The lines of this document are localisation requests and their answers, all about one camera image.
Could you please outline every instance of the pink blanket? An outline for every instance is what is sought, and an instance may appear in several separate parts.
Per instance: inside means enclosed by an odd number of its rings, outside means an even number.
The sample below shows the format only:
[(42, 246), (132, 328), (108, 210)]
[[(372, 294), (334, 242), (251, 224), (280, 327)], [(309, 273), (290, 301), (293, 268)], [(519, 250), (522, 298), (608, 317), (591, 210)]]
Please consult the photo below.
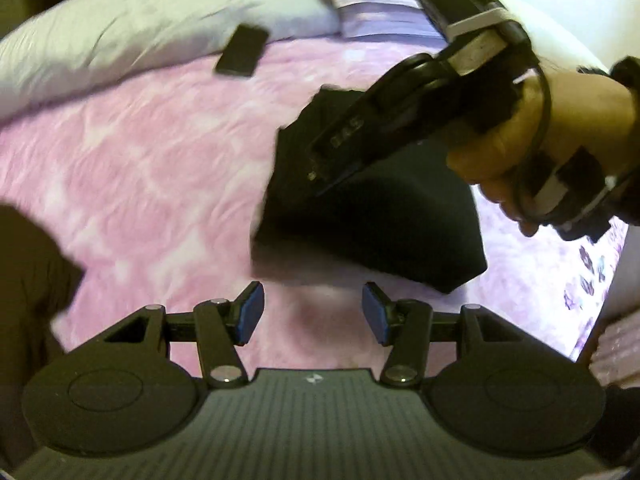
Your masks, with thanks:
[[(87, 269), (54, 331), (72, 349), (149, 303), (169, 312), (232, 298), (252, 278), (249, 246), (271, 171), (274, 136), (321, 84), (366, 88), (421, 49), (391, 43), (296, 40), (272, 44), (249, 80), (212, 74), (214, 57), (130, 78), (46, 108), (0, 130), (0, 197), (44, 224)], [(358, 266), (316, 261), (265, 281), (252, 342), (256, 367), (372, 367), (385, 351), (360, 310), (360, 287), (454, 311), (489, 307), (564, 354), (584, 342), (626, 233), (595, 246), (551, 229), (523, 238), (476, 192), (489, 270), (449, 296)], [(305, 277), (340, 277), (308, 285)], [(193, 374), (192, 349), (172, 357)]]

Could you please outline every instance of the black smartphone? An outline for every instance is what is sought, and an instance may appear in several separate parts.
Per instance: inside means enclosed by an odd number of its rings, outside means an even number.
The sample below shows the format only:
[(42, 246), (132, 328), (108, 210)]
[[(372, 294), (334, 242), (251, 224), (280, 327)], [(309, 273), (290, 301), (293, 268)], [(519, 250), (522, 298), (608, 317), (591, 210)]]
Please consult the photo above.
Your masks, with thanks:
[(268, 30), (244, 23), (238, 25), (216, 64), (216, 73), (251, 77), (268, 39)]

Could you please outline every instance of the white logo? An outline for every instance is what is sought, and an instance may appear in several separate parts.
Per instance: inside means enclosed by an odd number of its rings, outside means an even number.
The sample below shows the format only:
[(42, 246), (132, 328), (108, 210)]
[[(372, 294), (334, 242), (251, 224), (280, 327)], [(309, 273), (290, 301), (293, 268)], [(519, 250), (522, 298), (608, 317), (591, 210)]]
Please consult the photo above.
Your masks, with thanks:
[(324, 377), (320, 374), (311, 374), (305, 377), (305, 381), (309, 384), (320, 384), (324, 380)]

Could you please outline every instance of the round black disc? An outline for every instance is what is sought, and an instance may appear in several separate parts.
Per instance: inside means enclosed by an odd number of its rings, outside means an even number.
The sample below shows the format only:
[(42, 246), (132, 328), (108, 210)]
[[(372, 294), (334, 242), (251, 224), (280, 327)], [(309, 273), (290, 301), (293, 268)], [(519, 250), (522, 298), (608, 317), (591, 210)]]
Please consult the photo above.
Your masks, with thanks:
[(604, 411), (585, 368), (525, 344), (487, 344), (449, 365), (427, 392), (436, 418), (472, 446), (533, 458), (580, 446)]
[(23, 410), (42, 444), (73, 454), (120, 454), (172, 434), (198, 400), (193, 378), (138, 345), (71, 353), (28, 384)]

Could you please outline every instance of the black cloth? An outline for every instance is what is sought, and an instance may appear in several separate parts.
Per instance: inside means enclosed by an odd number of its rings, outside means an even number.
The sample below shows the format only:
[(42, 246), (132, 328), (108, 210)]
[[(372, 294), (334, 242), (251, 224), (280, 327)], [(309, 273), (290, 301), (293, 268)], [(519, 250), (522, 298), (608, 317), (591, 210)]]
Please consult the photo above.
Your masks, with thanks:
[(323, 88), (280, 131), (254, 247), (277, 251), (283, 240), (299, 238), (449, 293), (484, 272), (486, 260), (471, 190), (435, 140), (406, 146), (293, 212), (280, 206), (283, 183), (296, 185), (286, 182), (287, 161), (361, 94)]
[(0, 205), (0, 454), (11, 468), (36, 449), (22, 416), (22, 391), (63, 354), (50, 322), (71, 304), (82, 276), (43, 229)]

